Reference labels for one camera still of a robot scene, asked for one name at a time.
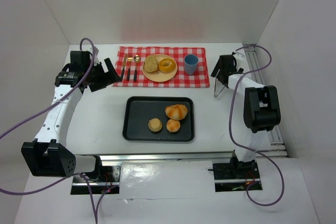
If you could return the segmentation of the metal serving tongs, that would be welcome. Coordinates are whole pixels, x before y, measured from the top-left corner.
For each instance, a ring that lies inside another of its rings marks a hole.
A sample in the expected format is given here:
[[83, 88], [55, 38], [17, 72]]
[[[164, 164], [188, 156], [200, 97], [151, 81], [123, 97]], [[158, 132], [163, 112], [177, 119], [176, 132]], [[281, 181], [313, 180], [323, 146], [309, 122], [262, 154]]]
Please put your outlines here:
[[216, 78], [214, 84], [214, 98], [217, 98], [226, 87]]

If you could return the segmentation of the brown bread slice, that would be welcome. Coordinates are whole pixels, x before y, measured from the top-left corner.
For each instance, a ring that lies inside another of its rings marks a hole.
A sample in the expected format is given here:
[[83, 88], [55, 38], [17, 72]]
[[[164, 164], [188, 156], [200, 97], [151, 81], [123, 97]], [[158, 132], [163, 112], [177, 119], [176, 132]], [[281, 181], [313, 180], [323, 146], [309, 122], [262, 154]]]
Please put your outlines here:
[[149, 55], [144, 61], [144, 70], [148, 73], [153, 73], [158, 70], [158, 62], [155, 55]]

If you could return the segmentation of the orange glazed donut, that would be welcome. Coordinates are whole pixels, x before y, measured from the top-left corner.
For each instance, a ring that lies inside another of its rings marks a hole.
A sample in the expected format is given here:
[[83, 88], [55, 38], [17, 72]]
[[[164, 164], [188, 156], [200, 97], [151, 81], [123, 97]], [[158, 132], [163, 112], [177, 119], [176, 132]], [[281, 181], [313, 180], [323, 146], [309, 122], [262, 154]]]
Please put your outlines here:
[[161, 72], [170, 73], [176, 68], [176, 62], [171, 58], [164, 58], [160, 60], [158, 66]]

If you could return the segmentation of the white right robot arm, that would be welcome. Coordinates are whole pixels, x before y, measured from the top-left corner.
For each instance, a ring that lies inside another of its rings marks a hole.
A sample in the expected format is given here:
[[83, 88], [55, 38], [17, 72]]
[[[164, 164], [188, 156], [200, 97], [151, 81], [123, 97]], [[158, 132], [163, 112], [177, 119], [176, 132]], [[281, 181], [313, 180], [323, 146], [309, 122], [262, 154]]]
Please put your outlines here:
[[250, 130], [242, 143], [236, 143], [237, 148], [230, 160], [234, 168], [247, 168], [256, 158], [256, 152], [265, 143], [268, 132], [281, 121], [277, 88], [265, 86], [246, 77], [242, 68], [237, 68], [234, 54], [220, 55], [211, 73], [216, 82], [224, 88], [234, 91], [244, 98], [243, 120]]

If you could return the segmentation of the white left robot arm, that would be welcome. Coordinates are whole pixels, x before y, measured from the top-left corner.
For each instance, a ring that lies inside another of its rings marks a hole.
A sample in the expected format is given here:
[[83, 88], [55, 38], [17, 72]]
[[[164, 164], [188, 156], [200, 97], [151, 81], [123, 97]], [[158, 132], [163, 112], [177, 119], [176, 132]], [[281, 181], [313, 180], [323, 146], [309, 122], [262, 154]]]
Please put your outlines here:
[[52, 109], [32, 142], [22, 145], [21, 153], [34, 176], [71, 177], [87, 173], [97, 177], [102, 165], [98, 156], [75, 155], [66, 148], [67, 133], [75, 108], [85, 88], [95, 92], [121, 81], [109, 58], [91, 60], [88, 51], [71, 51], [70, 63], [56, 76]]

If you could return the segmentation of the red white checkered cloth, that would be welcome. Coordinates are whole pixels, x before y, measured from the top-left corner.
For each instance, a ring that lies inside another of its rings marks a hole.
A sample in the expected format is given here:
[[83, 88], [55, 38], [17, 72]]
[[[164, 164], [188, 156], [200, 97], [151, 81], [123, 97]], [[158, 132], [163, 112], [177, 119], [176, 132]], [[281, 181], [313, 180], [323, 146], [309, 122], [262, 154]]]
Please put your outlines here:
[[[210, 87], [205, 48], [197, 47], [119, 47], [115, 70], [118, 74], [122, 71], [122, 62], [125, 54], [139, 55], [137, 82], [133, 81], [135, 62], [131, 64], [130, 81], [127, 81], [127, 68], [124, 71], [124, 79], [114, 83], [114, 87], [145, 87], [145, 88], [208, 88]], [[178, 66], [176, 75], [166, 82], [153, 82], [145, 77], [142, 72], [142, 64], [145, 58], [152, 54], [164, 54], [172, 57]], [[184, 72], [184, 57], [194, 54], [198, 57], [197, 69], [189, 76]]]

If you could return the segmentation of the blue cup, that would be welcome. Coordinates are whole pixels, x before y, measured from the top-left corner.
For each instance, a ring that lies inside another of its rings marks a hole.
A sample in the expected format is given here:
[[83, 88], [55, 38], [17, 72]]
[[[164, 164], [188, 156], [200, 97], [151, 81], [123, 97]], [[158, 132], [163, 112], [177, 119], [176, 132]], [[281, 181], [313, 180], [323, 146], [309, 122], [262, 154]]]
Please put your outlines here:
[[197, 69], [198, 57], [194, 54], [188, 54], [184, 57], [184, 72], [187, 75], [193, 75]]

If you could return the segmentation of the black baking tray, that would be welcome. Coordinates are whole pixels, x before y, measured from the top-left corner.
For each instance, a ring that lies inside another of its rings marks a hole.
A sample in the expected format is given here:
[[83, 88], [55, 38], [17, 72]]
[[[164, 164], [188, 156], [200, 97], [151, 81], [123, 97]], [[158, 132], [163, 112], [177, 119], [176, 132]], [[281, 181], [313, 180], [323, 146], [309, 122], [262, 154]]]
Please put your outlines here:
[[[170, 133], [166, 128], [169, 118], [165, 108], [176, 104], [186, 106], [188, 113], [180, 122], [180, 129]], [[161, 120], [163, 124], [158, 132], [152, 132], [148, 127], [149, 120], [153, 118]], [[127, 141], [190, 142], [195, 136], [193, 101], [187, 97], [132, 96], [126, 103], [122, 135]]]

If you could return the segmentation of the beige round plate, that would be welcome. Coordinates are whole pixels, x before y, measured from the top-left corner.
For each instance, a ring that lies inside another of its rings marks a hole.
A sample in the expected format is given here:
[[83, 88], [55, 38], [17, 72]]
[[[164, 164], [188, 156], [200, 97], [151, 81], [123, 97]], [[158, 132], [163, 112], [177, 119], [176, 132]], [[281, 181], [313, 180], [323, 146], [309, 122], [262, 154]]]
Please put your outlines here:
[[[172, 57], [168, 56], [168, 55], [164, 55], [164, 54], [153, 54], [156, 56], [157, 62], [159, 64], [160, 60], [164, 59], [164, 58], [171, 58]], [[153, 82], [166, 82], [171, 80], [177, 73], [178, 70], [178, 66], [176, 63], [176, 68], [174, 69], [174, 71], [170, 72], [170, 73], [163, 73], [161, 72], [159, 69], [156, 72], [153, 73], [148, 73], [144, 70], [144, 63], [142, 64], [142, 72], [145, 75], [145, 77]]]

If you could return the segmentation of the twisted orange white bun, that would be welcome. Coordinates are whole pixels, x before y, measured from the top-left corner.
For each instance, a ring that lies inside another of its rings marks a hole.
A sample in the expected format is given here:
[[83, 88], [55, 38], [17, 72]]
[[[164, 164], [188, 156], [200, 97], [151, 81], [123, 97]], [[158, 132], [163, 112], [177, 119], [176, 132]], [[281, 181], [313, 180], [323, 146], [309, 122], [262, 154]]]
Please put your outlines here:
[[176, 121], [184, 119], [187, 113], [188, 113], [187, 107], [182, 104], [171, 105], [165, 108], [166, 116]]

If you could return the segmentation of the small round tan muffin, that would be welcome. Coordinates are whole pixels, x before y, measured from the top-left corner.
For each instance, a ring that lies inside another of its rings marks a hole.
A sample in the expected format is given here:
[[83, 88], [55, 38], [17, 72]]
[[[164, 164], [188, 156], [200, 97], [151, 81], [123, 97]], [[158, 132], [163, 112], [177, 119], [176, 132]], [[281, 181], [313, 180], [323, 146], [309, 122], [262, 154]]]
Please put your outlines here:
[[162, 129], [162, 122], [158, 118], [150, 119], [148, 127], [152, 132], [159, 132]]

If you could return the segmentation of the small orange round bun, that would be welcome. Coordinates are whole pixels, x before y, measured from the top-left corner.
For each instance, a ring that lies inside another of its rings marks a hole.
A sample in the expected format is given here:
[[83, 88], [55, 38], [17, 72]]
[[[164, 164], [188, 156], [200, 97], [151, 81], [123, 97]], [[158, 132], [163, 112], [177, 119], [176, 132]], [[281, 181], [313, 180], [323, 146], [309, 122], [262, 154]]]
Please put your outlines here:
[[170, 133], [178, 132], [181, 124], [177, 120], [169, 119], [166, 124], [166, 128]]

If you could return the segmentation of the aluminium rail at table edge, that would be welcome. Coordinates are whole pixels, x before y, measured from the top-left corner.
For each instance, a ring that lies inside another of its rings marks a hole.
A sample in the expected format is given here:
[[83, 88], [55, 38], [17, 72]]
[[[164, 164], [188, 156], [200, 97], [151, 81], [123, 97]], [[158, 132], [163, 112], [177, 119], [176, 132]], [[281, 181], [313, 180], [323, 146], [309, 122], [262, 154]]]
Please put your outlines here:
[[149, 162], [149, 161], [182, 161], [201, 159], [231, 158], [232, 152], [195, 152], [195, 153], [154, 153], [154, 154], [123, 154], [97, 155], [102, 162]]

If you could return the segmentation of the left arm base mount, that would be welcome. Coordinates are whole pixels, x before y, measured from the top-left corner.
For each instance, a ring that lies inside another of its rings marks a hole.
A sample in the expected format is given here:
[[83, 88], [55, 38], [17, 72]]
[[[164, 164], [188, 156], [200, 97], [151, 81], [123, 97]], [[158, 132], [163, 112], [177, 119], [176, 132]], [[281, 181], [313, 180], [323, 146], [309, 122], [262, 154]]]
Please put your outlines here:
[[71, 184], [71, 195], [88, 195], [89, 188], [93, 195], [117, 195], [120, 192], [121, 166], [99, 166], [90, 173], [75, 175]]

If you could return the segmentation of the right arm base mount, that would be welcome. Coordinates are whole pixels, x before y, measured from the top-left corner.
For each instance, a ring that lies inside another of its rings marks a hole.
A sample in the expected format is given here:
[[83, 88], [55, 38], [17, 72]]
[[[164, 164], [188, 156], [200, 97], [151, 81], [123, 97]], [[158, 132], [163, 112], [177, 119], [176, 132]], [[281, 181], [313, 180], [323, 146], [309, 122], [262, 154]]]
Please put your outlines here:
[[262, 190], [262, 183], [256, 158], [251, 161], [242, 162], [233, 152], [227, 162], [213, 163], [211, 168], [207, 169], [213, 174], [215, 192], [231, 192]]

